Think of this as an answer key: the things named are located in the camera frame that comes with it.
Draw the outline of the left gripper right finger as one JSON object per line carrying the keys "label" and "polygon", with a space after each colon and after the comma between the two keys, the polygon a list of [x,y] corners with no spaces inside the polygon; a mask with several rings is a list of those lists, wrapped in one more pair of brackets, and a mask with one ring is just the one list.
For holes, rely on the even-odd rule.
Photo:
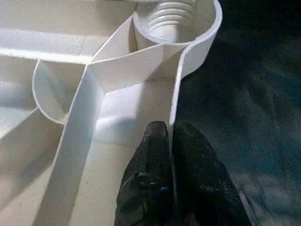
{"label": "left gripper right finger", "polygon": [[207,138],[190,123],[174,125],[173,154],[183,225],[251,225],[224,164]]}

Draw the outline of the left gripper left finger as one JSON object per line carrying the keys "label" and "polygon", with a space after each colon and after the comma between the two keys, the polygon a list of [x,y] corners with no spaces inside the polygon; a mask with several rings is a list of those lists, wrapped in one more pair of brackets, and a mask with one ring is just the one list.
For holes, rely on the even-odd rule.
{"label": "left gripper left finger", "polygon": [[163,121],[150,122],[121,180],[116,226],[165,226],[174,205],[169,140]]}

